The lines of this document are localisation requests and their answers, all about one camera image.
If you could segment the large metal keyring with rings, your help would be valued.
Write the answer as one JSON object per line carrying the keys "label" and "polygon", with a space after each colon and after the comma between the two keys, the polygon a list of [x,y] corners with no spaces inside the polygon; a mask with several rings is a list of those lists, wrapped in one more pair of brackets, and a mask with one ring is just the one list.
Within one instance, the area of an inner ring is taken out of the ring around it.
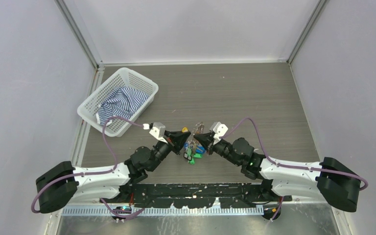
{"label": "large metal keyring with rings", "polygon": [[200,145],[200,143],[194,138],[194,135],[196,134],[203,134],[204,132],[204,123],[199,122],[195,125],[194,129],[192,130],[192,136],[189,138],[187,141],[188,147],[192,150],[195,151],[196,148]]}

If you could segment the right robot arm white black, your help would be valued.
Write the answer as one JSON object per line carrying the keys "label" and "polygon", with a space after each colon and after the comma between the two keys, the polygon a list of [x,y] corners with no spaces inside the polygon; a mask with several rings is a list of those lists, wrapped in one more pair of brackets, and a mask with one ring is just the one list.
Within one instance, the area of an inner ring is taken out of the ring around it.
{"label": "right robot arm white black", "polygon": [[361,180],[358,175],[335,158],[322,162],[302,163],[268,159],[255,152],[245,138],[230,143],[217,140],[213,132],[196,134],[209,154],[216,153],[236,166],[247,178],[261,179],[260,195],[266,201],[277,196],[302,196],[325,199],[332,207],[356,212]]}

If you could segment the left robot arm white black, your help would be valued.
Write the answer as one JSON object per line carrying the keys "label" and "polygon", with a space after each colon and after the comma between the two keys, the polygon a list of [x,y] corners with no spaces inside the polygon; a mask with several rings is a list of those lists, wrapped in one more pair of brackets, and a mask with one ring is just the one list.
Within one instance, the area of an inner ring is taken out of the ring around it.
{"label": "left robot arm white black", "polygon": [[165,131],[164,141],[152,148],[138,147],[124,162],[103,167],[78,167],[63,161],[38,177],[37,195],[31,203],[33,213],[51,213],[68,203],[95,199],[126,202],[129,186],[148,177],[171,153],[179,154],[191,135],[190,131]]}

